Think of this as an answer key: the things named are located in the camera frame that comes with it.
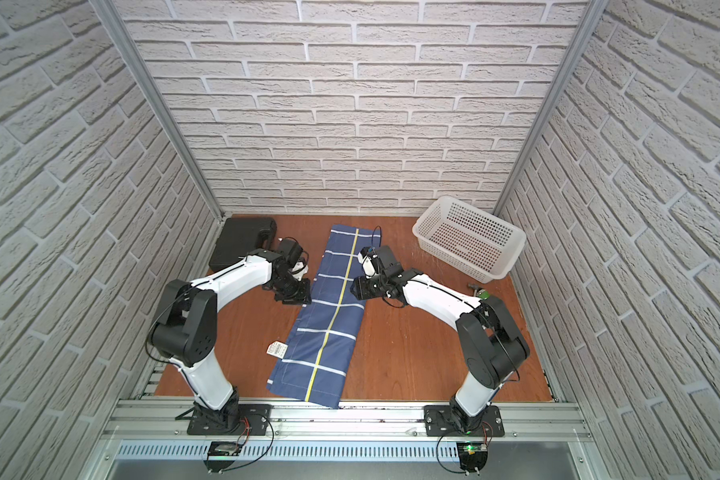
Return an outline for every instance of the metal rail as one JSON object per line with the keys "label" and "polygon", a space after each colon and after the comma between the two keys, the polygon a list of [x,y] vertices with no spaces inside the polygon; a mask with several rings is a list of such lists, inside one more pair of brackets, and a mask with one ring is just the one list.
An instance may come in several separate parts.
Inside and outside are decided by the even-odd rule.
{"label": "metal rail", "polygon": [[224,217],[224,212],[219,206],[216,196],[213,194],[211,187],[208,185],[208,181],[202,174],[200,166],[198,166],[195,156],[192,155],[192,149],[186,142],[184,135],[179,129],[179,125],[173,118],[173,114],[170,112],[168,105],[160,93],[160,90],[155,83],[154,78],[149,69],[146,67],[146,62],[139,53],[139,49],[136,47],[134,40],[128,33],[125,22],[117,11],[117,8],[112,3],[112,0],[90,0],[90,3],[94,6],[96,14],[99,15],[101,24],[106,29],[107,33],[112,38],[112,43],[115,44],[117,50],[120,51],[120,55],[123,57],[123,62],[128,66],[130,72],[136,80],[136,84],[141,88],[146,102],[150,104],[152,110],[155,112],[155,117],[163,126],[163,130],[166,132],[166,136],[172,143],[176,152],[179,154],[179,159],[186,167],[187,173],[195,182],[195,186],[200,191],[200,196],[208,205],[211,210],[211,214],[216,221],[221,222]]}
{"label": "metal rail", "polygon": [[576,27],[576,32],[574,32],[568,49],[565,51],[563,60],[560,62],[560,66],[552,78],[550,89],[547,91],[547,95],[541,103],[539,113],[530,126],[530,131],[525,138],[525,142],[523,142],[523,147],[520,149],[518,159],[514,162],[514,166],[509,173],[509,178],[507,178],[504,188],[501,189],[501,194],[496,201],[494,211],[491,212],[493,215],[499,216],[501,209],[504,208],[507,200],[509,200],[509,196],[514,191],[520,174],[523,173],[525,165],[528,163],[528,160],[530,160],[530,154],[533,153],[536,142],[541,138],[541,133],[544,131],[544,128],[547,127],[547,122],[552,118],[552,113],[557,106],[557,101],[560,100],[560,97],[563,95],[568,81],[571,75],[574,74],[576,65],[579,63],[581,55],[584,54],[584,50],[586,50],[586,44],[595,31],[595,27],[600,23],[600,17],[603,16],[608,1],[609,0],[590,0],[589,5],[586,6],[586,10],[581,16],[581,21],[578,27]]}
{"label": "metal rail", "polygon": [[[304,402],[246,398],[243,403],[273,405],[270,421],[276,440],[427,441],[424,402],[342,402],[338,410]],[[591,435],[575,403],[496,403],[506,436],[495,442],[591,442]],[[174,420],[192,407],[192,398],[120,400],[104,427],[102,439],[201,438],[189,437],[187,420]],[[447,439],[458,439],[449,436]]]}

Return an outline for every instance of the metal vent grille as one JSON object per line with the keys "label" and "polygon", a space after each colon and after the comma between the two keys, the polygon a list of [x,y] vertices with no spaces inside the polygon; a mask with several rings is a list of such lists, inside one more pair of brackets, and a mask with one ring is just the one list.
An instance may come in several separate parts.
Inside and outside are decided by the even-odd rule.
{"label": "metal vent grille", "polygon": [[[117,453],[123,460],[205,459],[210,440],[123,440]],[[243,447],[238,460],[253,460],[264,453],[269,440],[251,440]],[[313,442],[275,440],[262,460],[290,462],[436,462],[436,442]],[[455,442],[441,442],[442,462],[458,462]],[[211,460],[225,457],[211,456]]]}
{"label": "metal vent grille", "polygon": [[117,451],[120,460],[203,460],[208,440],[123,440]]}

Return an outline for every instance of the fabric label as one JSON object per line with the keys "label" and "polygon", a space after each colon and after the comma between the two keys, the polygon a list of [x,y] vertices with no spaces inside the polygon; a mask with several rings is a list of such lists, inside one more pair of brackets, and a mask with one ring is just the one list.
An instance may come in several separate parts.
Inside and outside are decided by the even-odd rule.
{"label": "fabric label", "polygon": [[286,351],[288,350],[288,345],[286,345],[283,342],[273,342],[267,347],[266,352],[269,353],[271,356],[276,356],[279,359],[282,359],[286,356]]}

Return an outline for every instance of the white robotic arm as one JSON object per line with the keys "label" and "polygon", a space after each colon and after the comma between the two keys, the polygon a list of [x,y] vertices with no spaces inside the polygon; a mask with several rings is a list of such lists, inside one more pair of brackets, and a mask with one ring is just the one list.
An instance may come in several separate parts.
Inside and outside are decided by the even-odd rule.
{"label": "white robotic arm", "polygon": [[181,372],[194,393],[196,415],[220,432],[236,427],[239,396],[214,353],[217,313],[259,285],[274,290],[275,300],[285,304],[310,303],[302,252],[297,242],[286,239],[277,252],[255,250],[220,272],[189,283],[174,280],[163,290],[147,340]]}
{"label": "white robotic arm", "polygon": [[365,248],[358,260],[365,271],[352,284],[358,299],[398,299],[456,330],[469,373],[451,399],[449,421],[462,433],[476,429],[490,400],[530,353],[504,303],[459,293],[416,269],[403,271],[388,246]]}

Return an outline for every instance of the black mounting plate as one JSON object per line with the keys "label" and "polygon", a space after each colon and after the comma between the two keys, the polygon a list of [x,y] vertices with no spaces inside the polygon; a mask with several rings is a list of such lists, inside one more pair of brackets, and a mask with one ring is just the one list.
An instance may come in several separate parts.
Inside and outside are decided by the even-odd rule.
{"label": "black mounting plate", "polygon": [[[248,423],[251,425],[251,436],[271,436],[274,432],[268,432],[269,427],[267,422],[264,422],[261,415],[269,418],[269,412],[272,410],[272,406],[268,403],[241,403],[240,404],[240,419],[243,417],[248,418]],[[192,412],[192,419],[190,420],[190,426],[187,427],[187,435],[229,435],[239,436],[245,429],[242,423],[239,423],[237,427],[231,432],[222,432],[215,429],[214,425],[209,424],[203,417],[195,417],[197,410]]]}
{"label": "black mounting plate", "polygon": [[[425,405],[424,406],[424,424],[427,426],[427,436],[439,437],[443,434],[450,432],[454,429],[453,424],[448,422],[446,418],[451,415],[451,407],[448,405]],[[501,413],[496,405],[488,406],[483,412],[483,422],[490,425],[490,428],[486,428],[485,431],[489,437],[503,437],[504,436],[504,423],[501,421]],[[454,436],[461,436],[461,433],[456,432]],[[483,436],[483,429],[478,428],[472,430],[467,437],[481,437]]]}

